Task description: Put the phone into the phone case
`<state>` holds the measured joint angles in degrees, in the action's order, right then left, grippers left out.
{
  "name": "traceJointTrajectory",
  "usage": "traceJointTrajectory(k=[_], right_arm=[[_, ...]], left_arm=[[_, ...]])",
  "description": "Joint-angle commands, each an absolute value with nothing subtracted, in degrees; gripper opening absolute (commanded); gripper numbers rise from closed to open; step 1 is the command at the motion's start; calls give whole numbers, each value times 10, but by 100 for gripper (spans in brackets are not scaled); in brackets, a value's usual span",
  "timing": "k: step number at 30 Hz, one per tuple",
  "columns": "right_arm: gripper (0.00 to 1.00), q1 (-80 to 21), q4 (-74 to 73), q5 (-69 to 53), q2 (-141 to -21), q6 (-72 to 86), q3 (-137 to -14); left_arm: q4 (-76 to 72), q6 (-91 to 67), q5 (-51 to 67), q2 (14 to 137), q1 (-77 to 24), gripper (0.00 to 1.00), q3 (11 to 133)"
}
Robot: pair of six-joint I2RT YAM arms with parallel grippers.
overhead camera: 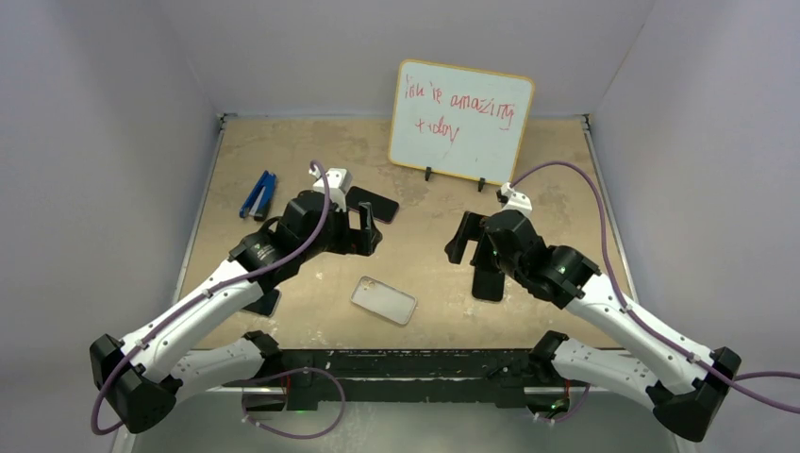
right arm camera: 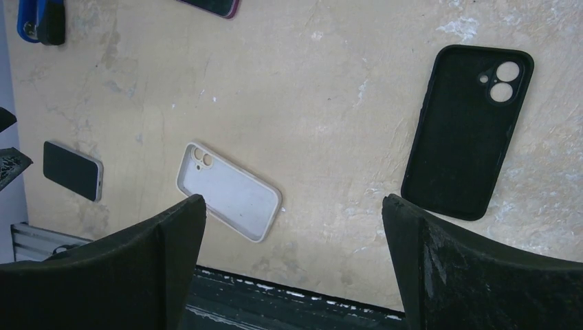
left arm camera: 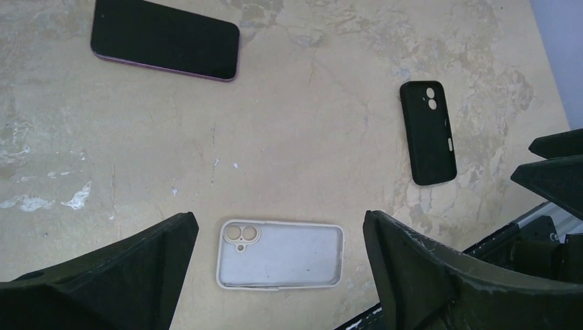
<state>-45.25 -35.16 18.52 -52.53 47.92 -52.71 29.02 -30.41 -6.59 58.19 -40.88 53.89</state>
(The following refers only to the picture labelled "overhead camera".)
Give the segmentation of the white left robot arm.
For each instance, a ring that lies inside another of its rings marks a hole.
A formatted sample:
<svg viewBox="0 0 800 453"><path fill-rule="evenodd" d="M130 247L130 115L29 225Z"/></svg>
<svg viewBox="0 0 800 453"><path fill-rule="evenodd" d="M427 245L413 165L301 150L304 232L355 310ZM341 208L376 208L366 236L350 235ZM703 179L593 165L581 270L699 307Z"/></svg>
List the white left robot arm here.
<svg viewBox="0 0 800 453"><path fill-rule="evenodd" d="M158 318L122 339L104 334L95 340L90 359L99 394L92 432L114 430L98 425L103 403L116 412L119 427L141 433L206 389L234 382L268 386L293 375L277 341L260 330L218 349L190 351L235 312L266 313L268 295L317 255L372 255L382 235L370 204L360 203L358 214L359 226L352 228L346 208L323 193L302 191L281 216L245 236L200 286Z"/></svg>

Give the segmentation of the clear white phone case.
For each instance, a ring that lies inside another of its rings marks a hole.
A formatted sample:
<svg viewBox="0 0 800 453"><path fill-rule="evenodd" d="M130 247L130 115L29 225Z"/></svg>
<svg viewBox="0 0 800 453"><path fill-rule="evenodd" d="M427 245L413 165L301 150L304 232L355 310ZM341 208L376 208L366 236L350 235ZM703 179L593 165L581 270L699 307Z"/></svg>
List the clear white phone case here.
<svg viewBox="0 0 800 453"><path fill-rule="evenodd" d="M405 326L417 306L417 299L372 277L360 278L350 301L399 326Z"/></svg>

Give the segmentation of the purple phone black screen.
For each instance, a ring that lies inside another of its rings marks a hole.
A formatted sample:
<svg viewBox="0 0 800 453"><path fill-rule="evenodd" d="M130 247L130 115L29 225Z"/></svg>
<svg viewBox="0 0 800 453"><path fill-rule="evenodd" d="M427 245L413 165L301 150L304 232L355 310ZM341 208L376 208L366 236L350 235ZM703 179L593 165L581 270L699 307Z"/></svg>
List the purple phone black screen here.
<svg viewBox="0 0 800 453"><path fill-rule="evenodd" d="M386 196L353 186L345 196L347 208L358 210L362 203L369 203L374 218L381 223L391 224L399 211L399 203Z"/></svg>

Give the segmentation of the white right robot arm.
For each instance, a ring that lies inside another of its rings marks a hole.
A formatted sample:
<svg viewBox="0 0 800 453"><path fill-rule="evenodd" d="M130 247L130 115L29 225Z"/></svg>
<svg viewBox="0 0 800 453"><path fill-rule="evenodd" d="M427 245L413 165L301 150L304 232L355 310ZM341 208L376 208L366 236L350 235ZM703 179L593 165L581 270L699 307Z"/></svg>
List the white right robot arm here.
<svg viewBox="0 0 800 453"><path fill-rule="evenodd" d="M583 319L621 348L600 350L547 331L529 360L533 378L582 381L633 400L673 434L699 443L729 393L742 360L727 347L710 349L678 333L628 296L617 294L599 266L567 245L548 245L518 210L491 216L465 212L444 251L459 264L477 243L474 297L498 301L511 278L534 298Z"/></svg>

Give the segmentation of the black phone case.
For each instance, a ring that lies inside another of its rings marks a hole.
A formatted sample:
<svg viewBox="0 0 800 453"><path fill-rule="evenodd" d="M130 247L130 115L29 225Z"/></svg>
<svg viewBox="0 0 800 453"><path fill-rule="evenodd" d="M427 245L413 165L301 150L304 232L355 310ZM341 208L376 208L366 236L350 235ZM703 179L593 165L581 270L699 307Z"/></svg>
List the black phone case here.
<svg viewBox="0 0 800 453"><path fill-rule="evenodd" d="M503 300L505 274L494 260L472 260L474 267L471 295L473 298L498 303Z"/></svg>

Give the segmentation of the silver phone black screen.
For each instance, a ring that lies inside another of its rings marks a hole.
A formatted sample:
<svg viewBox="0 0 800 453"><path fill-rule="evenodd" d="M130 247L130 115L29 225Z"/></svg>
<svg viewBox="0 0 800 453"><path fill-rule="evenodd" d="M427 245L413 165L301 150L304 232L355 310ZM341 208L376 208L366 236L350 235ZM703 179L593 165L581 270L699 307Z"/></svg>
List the silver phone black screen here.
<svg viewBox="0 0 800 453"><path fill-rule="evenodd" d="M274 288L262 296L259 300L243 307L242 310L263 317L272 317L280 301L281 295L282 293L280 290Z"/></svg>

